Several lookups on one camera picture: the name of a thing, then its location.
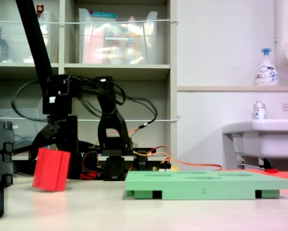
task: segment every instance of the white table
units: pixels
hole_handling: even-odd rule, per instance
[[[281,199],[162,201],[127,198],[124,182],[67,182],[42,192],[31,178],[6,189],[0,231],[288,231],[288,190]]]

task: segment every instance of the green foam board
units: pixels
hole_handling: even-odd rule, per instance
[[[220,200],[279,198],[288,180],[249,171],[129,171],[127,196],[135,199]]]

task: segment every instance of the pump bottle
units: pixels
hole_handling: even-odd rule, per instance
[[[272,50],[270,48],[261,50],[264,55],[264,59],[257,71],[255,78],[256,86],[278,86],[278,74],[269,57],[269,53],[271,51]]]

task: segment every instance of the white sink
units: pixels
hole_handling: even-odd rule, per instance
[[[251,120],[223,126],[233,136],[238,155],[288,158],[288,119]]]

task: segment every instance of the clear plastic bin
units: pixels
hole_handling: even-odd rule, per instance
[[[59,25],[51,12],[43,12],[39,24],[51,63],[58,62]],[[34,63],[21,23],[0,22],[0,62]]]
[[[156,64],[156,20],[150,12],[144,23],[92,22],[88,10],[79,9],[80,63],[83,64]]]
[[[42,114],[42,101],[37,108],[19,109],[20,113],[30,118],[46,119],[47,115]],[[18,116],[13,109],[0,109],[0,119],[10,121],[13,124],[14,148],[30,145],[37,134],[47,123],[35,122],[23,119]]]

